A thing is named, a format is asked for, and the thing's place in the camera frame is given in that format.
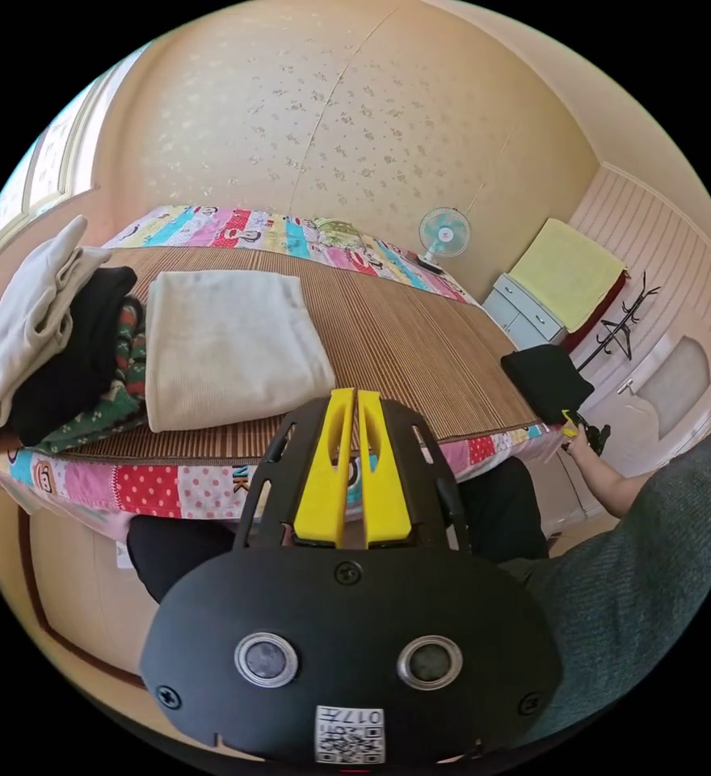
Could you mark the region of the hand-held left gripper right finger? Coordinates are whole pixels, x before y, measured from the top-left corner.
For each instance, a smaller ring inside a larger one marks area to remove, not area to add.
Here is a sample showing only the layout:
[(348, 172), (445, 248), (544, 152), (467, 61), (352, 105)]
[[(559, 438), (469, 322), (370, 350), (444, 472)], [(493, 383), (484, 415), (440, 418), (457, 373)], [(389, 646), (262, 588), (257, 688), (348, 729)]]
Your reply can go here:
[(404, 542), (411, 522), (381, 395), (357, 392), (361, 490), (366, 542)]

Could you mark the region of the person's right hand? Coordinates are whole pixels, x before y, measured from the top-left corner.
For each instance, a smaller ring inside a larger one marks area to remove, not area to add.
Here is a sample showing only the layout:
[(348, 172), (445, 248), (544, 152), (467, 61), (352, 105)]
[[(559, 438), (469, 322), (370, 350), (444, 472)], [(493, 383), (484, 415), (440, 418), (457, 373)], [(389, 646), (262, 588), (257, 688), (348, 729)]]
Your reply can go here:
[(599, 455), (593, 450), (583, 428), (578, 428), (575, 434), (567, 439), (566, 452), (584, 476), (594, 472), (601, 463)]

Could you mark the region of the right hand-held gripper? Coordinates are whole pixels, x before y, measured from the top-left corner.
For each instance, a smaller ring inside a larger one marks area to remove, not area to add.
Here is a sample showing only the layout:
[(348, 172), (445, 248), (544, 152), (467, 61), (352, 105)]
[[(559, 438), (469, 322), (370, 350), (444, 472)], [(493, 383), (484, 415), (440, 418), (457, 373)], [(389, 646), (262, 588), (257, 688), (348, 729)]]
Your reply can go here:
[(562, 416), (566, 422), (572, 422), (574, 427), (564, 427), (562, 433), (568, 438), (576, 438), (583, 434), (594, 453), (602, 453), (611, 436), (611, 426), (604, 424), (600, 428), (590, 424), (581, 414), (564, 409)]

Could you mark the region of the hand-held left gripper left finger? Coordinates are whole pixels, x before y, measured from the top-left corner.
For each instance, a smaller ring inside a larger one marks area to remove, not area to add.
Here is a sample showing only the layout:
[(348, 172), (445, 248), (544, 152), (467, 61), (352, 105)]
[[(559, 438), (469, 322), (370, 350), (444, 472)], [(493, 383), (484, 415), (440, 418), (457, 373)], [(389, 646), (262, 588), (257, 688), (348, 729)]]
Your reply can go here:
[(293, 524), (299, 541), (343, 538), (354, 408), (353, 388), (331, 392)]

